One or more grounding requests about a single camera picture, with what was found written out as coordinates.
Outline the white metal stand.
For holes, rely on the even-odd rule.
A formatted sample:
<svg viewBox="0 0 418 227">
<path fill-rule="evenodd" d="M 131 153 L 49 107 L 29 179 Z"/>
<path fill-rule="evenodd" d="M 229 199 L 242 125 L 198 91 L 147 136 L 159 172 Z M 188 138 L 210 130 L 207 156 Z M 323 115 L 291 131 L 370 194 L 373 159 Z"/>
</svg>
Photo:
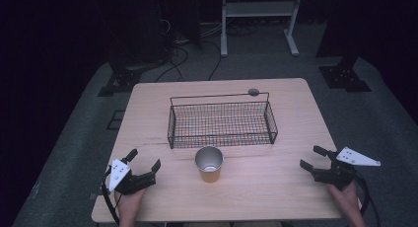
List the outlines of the white metal stand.
<svg viewBox="0 0 418 227">
<path fill-rule="evenodd" d="M 238 2 L 222 0 L 220 55 L 228 56 L 227 20 L 231 18 L 252 17 L 289 17 L 290 23 L 284 30 L 285 40 L 293 56 L 298 56 L 299 50 L 293 38 L 301 0 L 278 2 Z"/>
</svg>

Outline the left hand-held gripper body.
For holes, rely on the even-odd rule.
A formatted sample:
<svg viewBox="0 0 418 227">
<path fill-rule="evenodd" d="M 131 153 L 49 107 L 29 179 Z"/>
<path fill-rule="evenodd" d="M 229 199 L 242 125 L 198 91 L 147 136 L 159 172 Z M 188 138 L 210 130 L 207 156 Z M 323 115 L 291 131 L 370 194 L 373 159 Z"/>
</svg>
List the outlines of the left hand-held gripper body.
<svg viewBox="0 0 418 227">
<path fill-rule="evenodd" d="M 133 175 L 130 167 L 123 161 L 114 159 L 111 162 L 108 190 L 121 194 L 133 194 L 156 183 L 156 166 L 151 171 L 139 176 Z"/>
</svg>

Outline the person's left hand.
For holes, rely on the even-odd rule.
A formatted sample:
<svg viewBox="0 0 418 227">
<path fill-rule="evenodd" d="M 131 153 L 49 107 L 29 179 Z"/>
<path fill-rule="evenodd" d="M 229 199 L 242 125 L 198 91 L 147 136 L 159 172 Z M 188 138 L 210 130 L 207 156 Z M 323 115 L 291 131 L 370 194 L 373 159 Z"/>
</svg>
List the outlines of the person's left hand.
<svg viewBox="0 0 418 227">
<path fill-rule="evenodd" d="M 140 205 L 143 199 L 146 189 L 141 189 L 133 194 L 121 194 L 116 191 L 114 193 L 114 199 L 117 202 L 117 211 L 119 219 L 122 221 L 135 220 L 136 215 L 140 209 Z"/>
</svg>

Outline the orange metal cup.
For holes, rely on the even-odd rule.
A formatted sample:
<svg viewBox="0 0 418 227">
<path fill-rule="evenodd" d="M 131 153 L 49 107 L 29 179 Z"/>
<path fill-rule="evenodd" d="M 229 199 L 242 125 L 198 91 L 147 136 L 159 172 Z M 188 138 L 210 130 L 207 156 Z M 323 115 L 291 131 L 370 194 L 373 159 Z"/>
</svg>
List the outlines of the orange metal cup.
<svg viewBox="0 0 418 227">
<path fill-rule="evenodd" d="M 195 154 L 194 162 L 204 182 L 215 183 L 219 180 L 224 155 L 218 148 L 206 146 L 199 149 Z"/>
</svg>

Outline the black stand base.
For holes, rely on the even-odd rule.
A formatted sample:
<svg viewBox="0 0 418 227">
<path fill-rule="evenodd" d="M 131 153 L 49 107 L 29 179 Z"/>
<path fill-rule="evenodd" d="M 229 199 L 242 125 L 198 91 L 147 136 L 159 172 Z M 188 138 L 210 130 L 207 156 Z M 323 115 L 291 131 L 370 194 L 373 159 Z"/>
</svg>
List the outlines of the black stand base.
<svg viewBox="0 0 418 227">
<path fill-rule="evenodd" d="M 112 53 L 108 61 L 111 75 L 106 85 L 100 89 L 99 97 L 110 97 L 115 93 L 131 92 L 134 86 L 139 83 L 143 73 L 158 68 L 164 63 L 163 60 L 144 61 L 140 58 Z"/>
<path fill-rule="evenodd" d="M 330 89 L 344 89 L 348 93 L 370 92 L 368 84 L 354 71 L 358 54 L 344 55 L 336 65 L 320 66 L 319 71 Z"/>
</svg>

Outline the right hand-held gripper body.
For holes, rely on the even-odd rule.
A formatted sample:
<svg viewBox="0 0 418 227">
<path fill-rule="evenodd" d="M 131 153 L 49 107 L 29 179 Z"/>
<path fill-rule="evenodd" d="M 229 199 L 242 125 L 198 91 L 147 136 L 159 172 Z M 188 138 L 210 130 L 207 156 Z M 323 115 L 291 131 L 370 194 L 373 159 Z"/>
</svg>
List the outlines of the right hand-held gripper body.
<svg viewBox="0 0 418 227">
<path fill-rule="evenodd" d="M 331 161 L 330 168 L 313 168 L 313 179 L 316 182 L 334 185 L 338 189 L 345 188 L 357 177 L 356 166 L 379 167 L 382 164 L 349 147 L 344 147 L 341 151 L 327 151 L 326 157 Z"/>
</svg>

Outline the black wire basket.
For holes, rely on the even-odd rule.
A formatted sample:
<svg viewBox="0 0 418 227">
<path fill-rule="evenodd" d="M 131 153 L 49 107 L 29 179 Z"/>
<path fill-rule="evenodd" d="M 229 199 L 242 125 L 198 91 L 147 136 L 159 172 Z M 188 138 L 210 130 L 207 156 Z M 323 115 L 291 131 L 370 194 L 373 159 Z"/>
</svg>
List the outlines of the black wire basket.
<svg viewBox="0 0 418 227">
<path fill-rule="evenodd" d="M 278 134 L 267 92 L 171 98 L 173 149 L 273 144 Z"/>
</svg>

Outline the person's right hand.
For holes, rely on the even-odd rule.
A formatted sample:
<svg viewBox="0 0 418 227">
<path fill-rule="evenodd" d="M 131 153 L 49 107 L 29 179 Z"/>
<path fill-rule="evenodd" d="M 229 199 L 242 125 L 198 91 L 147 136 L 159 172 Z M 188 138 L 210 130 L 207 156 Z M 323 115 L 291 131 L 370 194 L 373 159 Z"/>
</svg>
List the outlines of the person's right hand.
<svg viewBox="0 0 418 227">
<path fill-rule="evenodd" d="M 354 182 L 343 189 L 338 189 L 334 185 L 327 185 L 326 187 L 331 194 L 338 210 L 344 216 L 351 216 L 361 213 L 358 203 L 357 189 Z"/>
</svg>

